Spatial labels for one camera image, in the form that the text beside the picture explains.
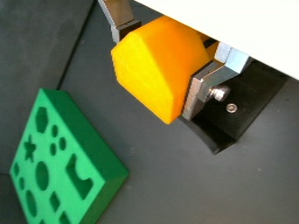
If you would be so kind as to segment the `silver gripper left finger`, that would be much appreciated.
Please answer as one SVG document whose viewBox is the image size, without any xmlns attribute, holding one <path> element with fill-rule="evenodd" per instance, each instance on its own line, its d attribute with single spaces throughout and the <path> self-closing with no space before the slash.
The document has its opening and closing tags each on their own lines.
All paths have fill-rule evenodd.
<svg viewBox="0 0 299 224">
<path fill-rule="evenodd" d="M 134 19 L 128 0 L 97 0 L 110 27 L 112 39 L 117 44 L 125 35 L 141 26 Z"/>
</svg>

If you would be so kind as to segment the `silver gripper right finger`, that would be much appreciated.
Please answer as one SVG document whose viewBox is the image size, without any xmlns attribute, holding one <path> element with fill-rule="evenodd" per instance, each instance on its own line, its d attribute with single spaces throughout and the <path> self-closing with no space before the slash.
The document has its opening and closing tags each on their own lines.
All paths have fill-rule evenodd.
<svg viewBox="0 0 299 224">
<path fill-rule="evenodd" d="M 181 116 L 189 121 L 202 110 L 206 101 L 213 98 L 222 102 L 229 88 L 222 85 L 236 77 L 252 62 L 252 58 L 229 45 L 218 42 L 213 60 L 190 77 Z"/>
</svg>

